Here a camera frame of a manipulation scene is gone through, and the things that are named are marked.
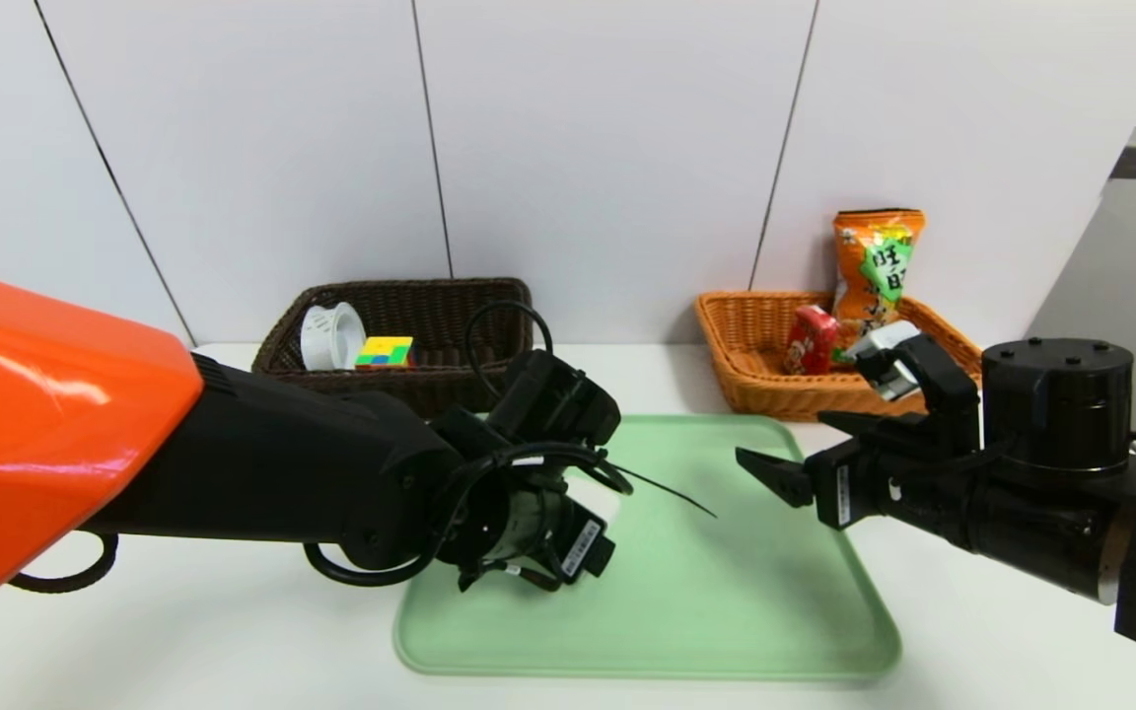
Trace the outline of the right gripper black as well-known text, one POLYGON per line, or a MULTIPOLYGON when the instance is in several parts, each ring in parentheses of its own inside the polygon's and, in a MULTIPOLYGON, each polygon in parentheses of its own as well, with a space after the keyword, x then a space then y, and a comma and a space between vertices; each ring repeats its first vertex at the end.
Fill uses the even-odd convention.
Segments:
POLYGON ((790 507, 816 502, 817 519, 832 529, 887 517, 974 551, 975 471, 959 467, 962 454, 927 441, 889 440, 883 415, 821 410, 817 421, 851 440, 804 463, 745 448, 736 449, 736 462, 790 507))

